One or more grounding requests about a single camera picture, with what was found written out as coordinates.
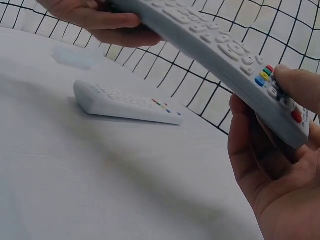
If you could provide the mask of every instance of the white remote control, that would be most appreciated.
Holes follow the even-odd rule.
[[[144,25],[219,78],[286,144],[301,147],[309,138],[308,110],[279,88],[273,68],[230,32],[182,0],[110,0],[135,13]]]
[[[181,113],[156,99],[129,94],[115,88],[75,81],[73,92],[80,107],[90,115],[181,125]]]

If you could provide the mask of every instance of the table surface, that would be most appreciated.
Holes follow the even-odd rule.
[[[61,65],[53,47],[80,49],[6,28],[0,43],[1,239],[263,239],[226,135],[108,59]],[[165,100],[185,122],[86,115],[77,79]]]

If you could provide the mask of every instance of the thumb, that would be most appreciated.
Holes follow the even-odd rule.
[[[320,114],[320,75],[278,65],[274,78],[280,88],[302,107]]]

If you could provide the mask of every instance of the remote control keypad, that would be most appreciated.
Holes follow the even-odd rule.
[[[167,5],[168,7],[175,7],[176,5],[181,7],[186,6],[186,4],[180,0],[161,1],[165,2],[163,3],[157,1],[155,2],[155,7],[162,8],[165,5]],[[193,23],[188,27],[188,29],[193,33],[200,34],[200,39],[202,39],[207,44],[212,44],[214,41],[212,34],[208,32],[208,30],[214,31],[220,29],[220,26],[218,24],[212,23],[211,19],[193,9],[181,8],[175,10],[173,8],[165,8],[163,11],[180,24],[188,25]],[[261,56],[251,55],[251,50],[243,42],[232,39],[232,35],[229,31],[220,30],[219,35],[215,38],[215,42],[217,43],[217,47],[220,49],[220,51],[222,51],[230,59],[236,62],[241,59],[242,64],[240,66],[240,69],[247,76],[252,76],[255,73],[255,69],[251,65],[253,65],[254,63],[258,63],[259,65],[264,64],[264,59]],[[265,87],[266,83],[271,83],[271,85],[266,86],[267,94],[269,94],[271,98],[276,100],[283,109],[292,110],[291,116],[297,123],[303,122],[303,118],[305,115],[302,115],[302,112],[295,107],[295,102],[293,101],[293,99],[286,96],[280,89],[272,74],[273,71],[274,69],[270,65],[267,65],[254,78],[255,83],[260,87]]]
[[[227,35],[220,35],[220,36],[216,37],[215,41],[219,44],[224,44],[225,42],[229,42],[230,39],[231,38]]]
[[[252,65],[254,64],[255,60],[254,60],[254,56],[252,55],[247,55],[245,57],[242,58],[242,62],[245,64],[245,65]]]
[[[168,114],[172,113],[170,109],[167,108],[168,105],[166,103],[161,104],[159,101],[155,99],[129,95],[126,92],[120,91],[116,88],[108,88],[108,87],[102,88],[98,85],[95,88],[98,89],[100,92],[106,93],[107,96],[114,101],[120,101],[127,104],[139,105],[141,107],[151,108],[154,110],[166,111]]]
[[[219,44],[218,48],[225,54],[227,55],[229,58],[235,60],[235,61],[239,61],[239,55],[236,54],[235,52],[233,52],[232,50],[230,50],[230,48],[225,45],[225,44]]]

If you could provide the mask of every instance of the yellow button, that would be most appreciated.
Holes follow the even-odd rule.
[[[268,74],[266,74],[264,71],[260,72],[260,76],[261,76],[264,80],[266,80],[266,81],[269,80]]]

